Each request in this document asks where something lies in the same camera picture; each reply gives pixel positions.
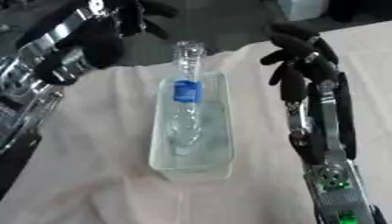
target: green led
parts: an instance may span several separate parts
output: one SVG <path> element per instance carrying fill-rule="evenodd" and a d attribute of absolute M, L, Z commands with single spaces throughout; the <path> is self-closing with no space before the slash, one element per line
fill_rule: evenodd
<path fill-rule="evenodd" d="M 339 216 L 339 224 L 356 224 L 357 220 L 355 219 L 354 213 L 342 213 Z"/>

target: robot finger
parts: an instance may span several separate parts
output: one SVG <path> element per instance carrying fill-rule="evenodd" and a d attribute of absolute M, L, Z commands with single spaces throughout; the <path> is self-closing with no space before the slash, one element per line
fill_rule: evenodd
<path fill-rule="evenodd" d="M 333 49 L 320 37 L 319 33 L 305 29 L 302 27 L 295 26 L 287 23 L 273 24 L 270 29 L 273 32 L 280 32 L 287 34 L 299 39 L 302 39 L 312 45 L 314 45 L 328 60 L 333 64 L 339 63 L 339 58 Z"/>
<path fill-rule="evenodd" d="M 287 52 L 286 50 L 282 49 L 282 50 L 272 52 L 267 56 L 264 56 L 260 60 L 260 63 L 264 66 L 270 66 L 280 61 L 289 61 L 289 60 L 294 60 L 294 56 L 289 52 Z"/>
<path fill-rule="evenodd" d="M 157 2 L 141 2 L 146 16 L 161 16 L 165 18 L 175 18 L 179 11 L 168 4 Z"/>

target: robotic hand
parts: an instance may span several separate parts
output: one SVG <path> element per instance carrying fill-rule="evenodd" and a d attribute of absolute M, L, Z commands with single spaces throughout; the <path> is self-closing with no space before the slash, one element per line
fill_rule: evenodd
<path fill-rule="evenodd" d="M 261 59 L 282 64 L 269 84 L 280 83 L 290 143 L 304 164 L 317 223 L 386 224 L 369 204 L 355 165 L 356 143 L 347 77 L 332 48 L 313 31 L 273 24 L 271 41 L 282 49 Z"/>
<path fill-rule="evenodd" d="M 17 154 L 12 152 L 39 144 L 39 127 L 64 87 L 92 69 L 114 65 L 123 56 L 123 37 L 148 32 L 166 39 L 146 17 L 177 14 L 171 6 L 142 0 L 72 0 L 27 31 L 17 53 L 0 58 L 0 173 L 12 177 L 1 182 L 17 176 L 2 168 Z"/>

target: clear plastic container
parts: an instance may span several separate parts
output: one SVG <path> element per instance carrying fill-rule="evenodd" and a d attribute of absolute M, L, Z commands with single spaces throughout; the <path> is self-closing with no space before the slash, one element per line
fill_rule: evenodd
<path fill-rule="evenodd" d="M 278 0 L 282 11 L 290 21 L 318 18 L 329 5 L 329 0 Z"/>
<path fill-rule="evenodd" d="M 226 179 L 235 156 L 228 102 L 228 85 L 221 73 L 203 74 L 203 96 L 200 102 L 198 149 L 181 156 L 171 143 L 171 119 L 176 106 L 172 101 L 173 79 L 162 80 L 157 96 L 157 109 L 150 147 L 150 167 L 168 179 L 205 181 Z"/>

